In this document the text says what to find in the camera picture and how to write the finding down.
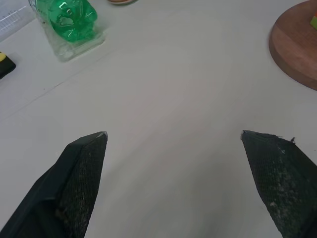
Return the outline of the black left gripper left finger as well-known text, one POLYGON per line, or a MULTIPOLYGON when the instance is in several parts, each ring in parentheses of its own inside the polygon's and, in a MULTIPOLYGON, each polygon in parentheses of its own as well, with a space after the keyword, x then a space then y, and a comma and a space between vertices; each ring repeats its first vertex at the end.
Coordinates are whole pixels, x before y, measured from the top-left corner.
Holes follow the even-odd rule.
POLYGON ((68 144, 30 188, 0 232, 2 238, 83 238, 99 192, 108 134, 68 144))

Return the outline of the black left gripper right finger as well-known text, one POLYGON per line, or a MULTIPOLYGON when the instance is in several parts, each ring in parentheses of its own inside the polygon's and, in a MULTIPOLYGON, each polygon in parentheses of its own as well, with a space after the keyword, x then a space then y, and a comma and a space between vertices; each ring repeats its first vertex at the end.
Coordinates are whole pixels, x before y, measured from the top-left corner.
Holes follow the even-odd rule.
POLYGON ((284 238, 317 236, 317 166, 276 135, 241 134, 258 194, 284 238))

